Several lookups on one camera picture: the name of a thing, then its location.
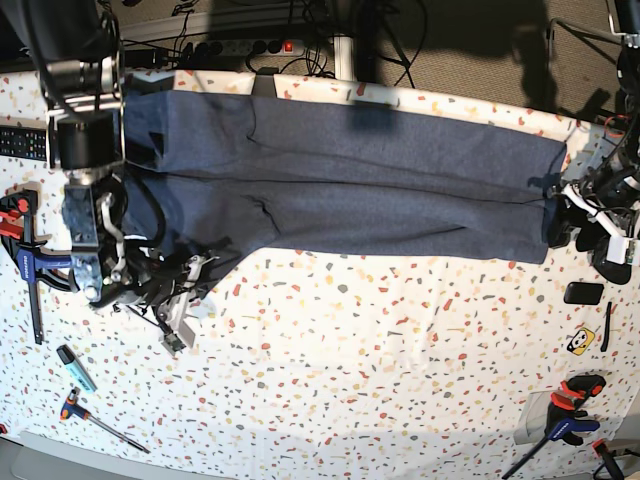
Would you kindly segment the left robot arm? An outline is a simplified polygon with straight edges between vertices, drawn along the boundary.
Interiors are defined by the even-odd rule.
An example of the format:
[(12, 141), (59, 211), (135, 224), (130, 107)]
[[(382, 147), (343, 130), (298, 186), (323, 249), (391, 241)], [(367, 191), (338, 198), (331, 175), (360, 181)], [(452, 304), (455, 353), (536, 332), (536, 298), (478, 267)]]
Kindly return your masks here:
[(567, 181), (561, 196), (603, 231), (596, 241), (604, 243), (608, 261), (631, 265), (639, 262), (639, 3), (609, 1), (607, 9), (608, 31), (552, 19), (547, 52), (553, 56), (557, 27), (620, 46), (615, 65), (623, 112), (603, 114), (603, 138), (612, 140), (613, 148), (581, 177)]

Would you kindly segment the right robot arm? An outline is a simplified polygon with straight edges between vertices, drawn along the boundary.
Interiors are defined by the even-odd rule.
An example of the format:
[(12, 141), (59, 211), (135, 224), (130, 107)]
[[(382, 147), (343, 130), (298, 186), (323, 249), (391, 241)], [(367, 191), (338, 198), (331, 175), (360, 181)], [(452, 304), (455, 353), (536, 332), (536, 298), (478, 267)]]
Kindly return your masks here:
[(69, 254), (49, 254), (35, 234), (38, 196), (24, 189), (1, 201), (1, 241), (27, 284), (33, 334), (42, 341), (39, 288), (79, 292), (100, 309), (123, 304), (153, 313), (163, 346), (177, 353), (196, 333), (187, 306), (214, 256), (163, 257), (166, 218), (148, 189), (156, 225), (149, 239), (125, 235), (128, 207), (122, 90), (124, 52), (118, 21), (106, 1), (5, 1), (1, 5), (28, 49), (46, 103), (42, 137), (22, 127), (1, 132), (5, 156), (45, 159), (67, 176), (62, 215)]

